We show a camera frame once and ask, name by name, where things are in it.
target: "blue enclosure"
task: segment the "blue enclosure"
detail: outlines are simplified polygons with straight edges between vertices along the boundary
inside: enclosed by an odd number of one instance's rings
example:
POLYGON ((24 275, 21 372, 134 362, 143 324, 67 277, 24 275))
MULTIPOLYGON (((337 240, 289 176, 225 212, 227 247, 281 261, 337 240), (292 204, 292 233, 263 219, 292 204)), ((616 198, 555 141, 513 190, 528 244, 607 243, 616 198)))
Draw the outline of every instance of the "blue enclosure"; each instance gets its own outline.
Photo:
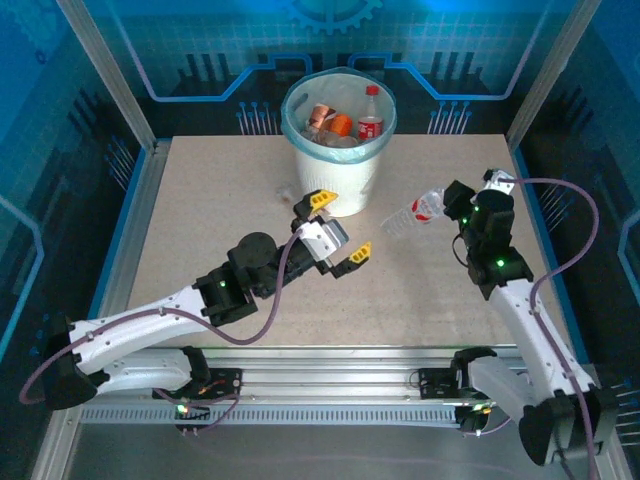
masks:
MULTIPOLYGON (((291 85, 340 66, 393 91, 396 133, 506 133, 578 3, 84 2, 156 138, 280 135, 291 85)), ((604 384, 640 384, 638 23, 637 1, 602 1, 513 150, 521 175, 575 182, 600 209, 594 248, 556 288, 577 357, 604 384)), ((0 1, 0 39, 0 477, 23 478, 49 414, 17 392, 51 315, 97 314, 146 151, 56 2, 0 1)), ((561 264, 588 209, 562 189, 530 193, 561 264)), ((640 468, 638 447, 626 453, 640 468)))

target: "white trash can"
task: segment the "white trash can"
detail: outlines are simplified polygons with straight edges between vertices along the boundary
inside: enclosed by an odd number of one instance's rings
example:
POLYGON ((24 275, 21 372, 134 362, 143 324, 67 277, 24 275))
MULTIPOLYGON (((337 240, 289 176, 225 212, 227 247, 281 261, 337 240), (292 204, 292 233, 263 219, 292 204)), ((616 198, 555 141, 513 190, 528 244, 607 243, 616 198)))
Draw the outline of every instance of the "white trash can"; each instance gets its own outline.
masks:
POLYGON ((298 177, 303 193, 325 189, 338 194, 327 211, 333 217, 354 215, 364 209, 376 179, 384 148, 397 124, 395 98, 375 78, 357 70, 340 67, 301 79, 291 87, 282 104, 282 133, 295 149, 298 177), (317 103, 329 105, 349 115, 357 136, 358 117, 368 98, 367 85, 378 85, 379 113, 384 120, 379 137, 353 148, 330 148, 304 138, 304 129, 317 103))

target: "white arm segment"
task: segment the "white arm segment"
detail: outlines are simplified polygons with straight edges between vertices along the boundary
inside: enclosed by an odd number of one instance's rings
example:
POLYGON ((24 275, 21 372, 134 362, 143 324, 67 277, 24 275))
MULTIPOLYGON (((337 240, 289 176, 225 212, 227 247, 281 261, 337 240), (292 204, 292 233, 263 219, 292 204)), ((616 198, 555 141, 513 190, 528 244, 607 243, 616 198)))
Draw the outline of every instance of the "white arm segment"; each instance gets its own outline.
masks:
POLYGON ((162 388, 175 391, 191 381, 191 364, 177 348, 150 348, 132 353, 104 367, 111 378, 98 395, 117 390, 162 388))
MULTIPOLYGON (((516 345, 518 345, 533 383, 535 399, 537 403, 541 403, 548 398, 553 398, 554 392, 557 390, 562 390, 567 395, 575 392, 570 381, 565 377, 558 358, 530 312, 531 287, 533 284, 526 279, 508 282, 505 287, 496 287, 493 290, 491 297, 489 297, 489 303, 500 314, 516 345)), ((539 299, 537 306, 540 317, 569 362, 580 389, 583 392, 589 391, 589 385, 595 385, 593 379, 578 365, 539 299)), ((493 400, 498 405, 500 404, 500 399, 493 398, 493 400)))
POLYGON ((475 390, 496 402, 516 423, 523 417, 525 405, 537 405, 525 376, 516 374, 501 358, 475 359, 469 364, 469 379, 475 390))
POLYGON ((93 340, 87 341, 79 347, 74 348, 74 355, 79 354, 81 356, 81 361, 77 364, 78 368, 89 375, 114 363, 116 360, 122 359, 125 355, 145 347, 179 337, 180 335, 206 331, 204 326, 193 320, 169 314, 161 315, 162 307, 179 308, 180 310, 186 310, 193 315, 203 318, 200 311, 205 308, 205 305, 198 290, 185 287, 173 295, 143 307, 127 310, 126 312, 111 317, 75 322, 73 324, 75 328, 69 332, 69 337, 72 342, 84 337, 88 332, 92 332, 96 328, 113 322, 125 315, 150 309, 157 311, 157 313, 152 315, 118 325, 101 335, 96 335, 93 340))

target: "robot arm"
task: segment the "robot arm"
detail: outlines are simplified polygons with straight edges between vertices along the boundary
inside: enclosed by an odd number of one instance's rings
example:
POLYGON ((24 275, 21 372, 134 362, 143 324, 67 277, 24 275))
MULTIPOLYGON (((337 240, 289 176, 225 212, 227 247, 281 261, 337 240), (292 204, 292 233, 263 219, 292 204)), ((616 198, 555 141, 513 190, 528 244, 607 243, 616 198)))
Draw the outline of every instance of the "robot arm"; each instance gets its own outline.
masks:
MULTIPOLYGON (((457 387, 481 392, 518 422, 520 438, 530 458, 538 465, 561 457, 584 457, 586 436, 576 391, 568 376, 586 399, 593 425, 596 453, 602 452, 611 436, 617 415, 615 395, 597 388, 564 344, 544 305, 536 301, 531 311, 533 274, 524 258, 510 245, 514 221, 513 183, 507 173, 485 174, 485 187, 476 194, 454 181, 445 191, 445 214, 458 222, 467 248, 467 270, 493 308, 505 321, 526 364, 527 382, 508 369, 490 349, 458 352, 452 362, 457 387), (571 367, 565 372, 548 338, 557 345, 571 367)), ((467 430, 476 423, 466 422, 467 430)))
MULTIPOLYGON (((337 265, 329 260, 349 237, 336 220, 325 221, 316 214, 336 197, 318 190, 294 206, 291 230, 296 238, 286 258, 282 286, 312 267, 339 278, 368 261, 369 243, 337 265)), ((45 359, 73 342, 79 344, 43 373, 47 406, 69 408, 97 394, 134 388, 162 388, 197 399, 211 382, 199 349, 143 349, 256 312, 254 296, 268 298, 276 292, 284 248, 266 233, 250 233, 229 250, 227 262, 168 297, 95 320, 70 323, 62 316, 53 318, 45 359), (106 331, 94 334, 105 326, 109 326, 106 331)))

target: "orange cup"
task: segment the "orange cup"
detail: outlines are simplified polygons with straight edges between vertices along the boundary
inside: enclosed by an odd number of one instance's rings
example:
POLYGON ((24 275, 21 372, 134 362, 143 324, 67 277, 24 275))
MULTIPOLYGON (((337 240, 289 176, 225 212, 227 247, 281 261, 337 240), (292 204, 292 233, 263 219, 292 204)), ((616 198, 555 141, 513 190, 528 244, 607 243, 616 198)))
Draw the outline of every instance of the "orange cup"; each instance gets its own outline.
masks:
POLYGON ((351 128, 353 127, 353 120, 349 117, 349 115, 339 114, 336 115, 331 125, 329 126, 329 131, 333 132, 341 137, 346 137, 351 133, 351 128))

